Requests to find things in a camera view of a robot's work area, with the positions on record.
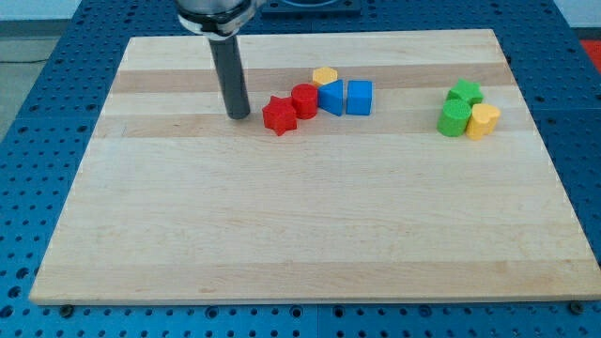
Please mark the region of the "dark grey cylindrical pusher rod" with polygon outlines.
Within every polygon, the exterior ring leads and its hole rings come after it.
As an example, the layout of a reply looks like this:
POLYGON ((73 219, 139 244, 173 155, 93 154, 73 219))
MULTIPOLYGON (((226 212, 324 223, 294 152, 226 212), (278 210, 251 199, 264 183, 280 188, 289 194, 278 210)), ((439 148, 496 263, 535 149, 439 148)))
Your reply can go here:
POLYGON ((237 37, 211 39, 209 46, 226 113, 231 119, 244 119, 251 112, 251 108, 237 37))

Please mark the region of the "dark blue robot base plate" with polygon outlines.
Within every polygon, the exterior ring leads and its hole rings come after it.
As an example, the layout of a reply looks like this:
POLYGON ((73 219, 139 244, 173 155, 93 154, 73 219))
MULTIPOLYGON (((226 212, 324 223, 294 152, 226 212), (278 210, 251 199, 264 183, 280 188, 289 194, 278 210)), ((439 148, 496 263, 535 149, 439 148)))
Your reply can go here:
POLYGON ((362 0, 268 0, 261 8, 263 17, 276 18, 284 15, 359 15, 362 0))

